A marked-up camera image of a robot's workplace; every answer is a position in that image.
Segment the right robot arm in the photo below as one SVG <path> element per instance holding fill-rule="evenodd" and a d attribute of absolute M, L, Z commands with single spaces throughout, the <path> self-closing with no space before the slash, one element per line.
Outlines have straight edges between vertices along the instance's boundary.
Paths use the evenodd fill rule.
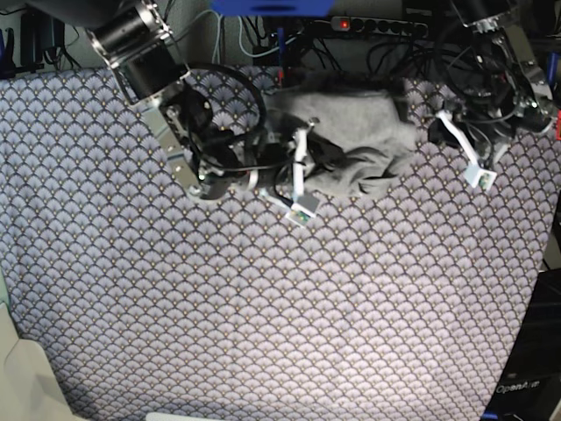
<path fill-rule="evenodd" d="M 192 201 L 215 203 L 240 188 L 255 191 L 297 225 L 317 216 L 320 200 L 306 190 L 306 178 L 313 165 L 340 149 L 313 138 L 320 118 L 297 116 L 294 92 L 266 95 L 235 69 L 202 64 L 204 71 L 239 82 L 258 111 L 245 132 L 222 131 L 213 125 L 210 100 L 189 82 L 197 65 L 183 59 L 154 1 L 37 1 L 34 7 L 83 28 L 126 101 L 141 108 Z"/>

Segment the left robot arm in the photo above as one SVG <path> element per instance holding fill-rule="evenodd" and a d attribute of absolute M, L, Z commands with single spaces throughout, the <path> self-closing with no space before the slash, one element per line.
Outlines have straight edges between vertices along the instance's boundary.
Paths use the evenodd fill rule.
<path fill-rule="evenodd" d="M 436 36 L 433 60 L 454 97 L 435 111 L 429 140 L 462 151 L 465 181 L 488 191 L 497 179 L 494 166 L 518 131 L 547 132 L 555 123 L 557 102 L 523 29 L 517 2 L 453 1 L 451 8 L 457 16 Z M 482 87 L 454 81 L 451 64 L 444 59 L 450 38 L 466 46 Z"/>

